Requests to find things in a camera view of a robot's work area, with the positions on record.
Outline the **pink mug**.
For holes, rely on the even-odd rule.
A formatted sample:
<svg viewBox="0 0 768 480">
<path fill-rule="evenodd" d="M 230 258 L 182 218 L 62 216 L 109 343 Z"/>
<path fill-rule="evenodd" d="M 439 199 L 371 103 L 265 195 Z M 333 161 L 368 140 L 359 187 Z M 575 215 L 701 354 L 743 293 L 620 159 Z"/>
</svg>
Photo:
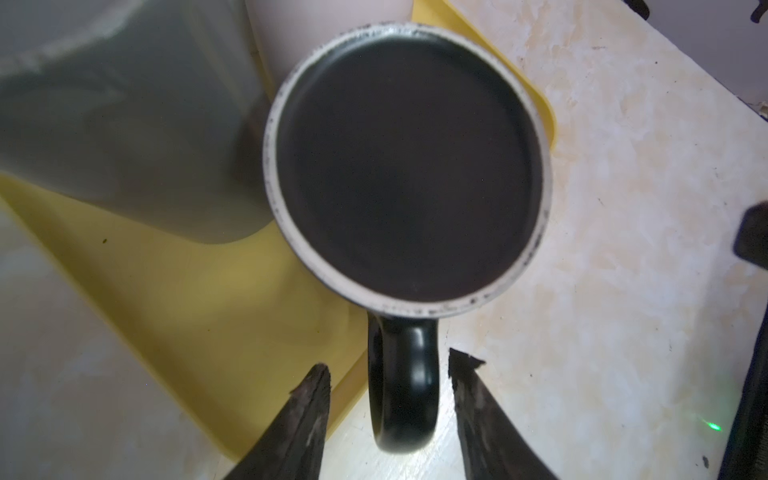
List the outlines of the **pink mug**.
<svg viewBox="0 0 768 480">
<path fill-rule="evenodd" d="M 315 48 L 368 24 L 407 22 L 412 0 L 252 0 L 245 3 L 266 73 L 279 87 Z"/>
</svg>

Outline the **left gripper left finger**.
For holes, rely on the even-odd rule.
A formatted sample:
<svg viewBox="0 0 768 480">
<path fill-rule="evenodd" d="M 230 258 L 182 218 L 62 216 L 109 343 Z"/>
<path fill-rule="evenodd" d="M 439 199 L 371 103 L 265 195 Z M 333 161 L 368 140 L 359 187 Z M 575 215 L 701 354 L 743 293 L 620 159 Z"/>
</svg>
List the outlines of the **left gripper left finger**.
<svg viewBox="0 0 768 480">
<path fill-rule="evenodd" d="M 314 365 L 228 479 L 317 479 L 330 413 L 331 375 Z"/>
</svg>

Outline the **all black mug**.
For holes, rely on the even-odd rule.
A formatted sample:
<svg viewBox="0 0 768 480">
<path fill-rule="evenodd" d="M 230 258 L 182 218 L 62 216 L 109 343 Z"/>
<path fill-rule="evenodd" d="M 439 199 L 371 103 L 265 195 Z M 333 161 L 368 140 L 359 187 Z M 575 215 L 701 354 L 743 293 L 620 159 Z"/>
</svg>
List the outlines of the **all black mug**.
<svg viewBox="0 0 768 480">
<path fill-rule="evenodd" d="M 503 294 L 543 238 L 552 169 L 532 99 L 462 35 L 367 25 L 286 77 L 262 157 L 293 252 L 367 313 L 377 446 L 419 450 L 439 411 L 439 320 Z"/>
</svg>

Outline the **grey mug front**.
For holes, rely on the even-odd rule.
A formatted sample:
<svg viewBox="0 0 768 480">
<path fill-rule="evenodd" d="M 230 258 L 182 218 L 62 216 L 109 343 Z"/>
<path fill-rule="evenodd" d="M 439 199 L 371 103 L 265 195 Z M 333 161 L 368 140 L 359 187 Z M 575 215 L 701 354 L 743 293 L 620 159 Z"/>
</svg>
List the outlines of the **grey mug front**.
<svg viewBox="0 0 768 480">
<path fill-rule="evenodd" d="M 268 98 L 230 1 L 5 1 L 1 171 L 202 243 L 272 218 Z"/>
</svg>

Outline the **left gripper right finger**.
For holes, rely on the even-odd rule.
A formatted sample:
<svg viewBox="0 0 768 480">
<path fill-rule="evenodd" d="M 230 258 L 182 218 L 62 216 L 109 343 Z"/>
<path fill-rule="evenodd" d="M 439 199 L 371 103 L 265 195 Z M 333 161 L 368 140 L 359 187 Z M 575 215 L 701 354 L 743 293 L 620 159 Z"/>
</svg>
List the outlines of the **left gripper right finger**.
<svg viewBox="0 0 768 480">
<path fill-rule="evenodd" d="M 467 479 L 554 479 L 477 374 L 485 362 L 451 348 L 457 433 Z"/>
</svg>

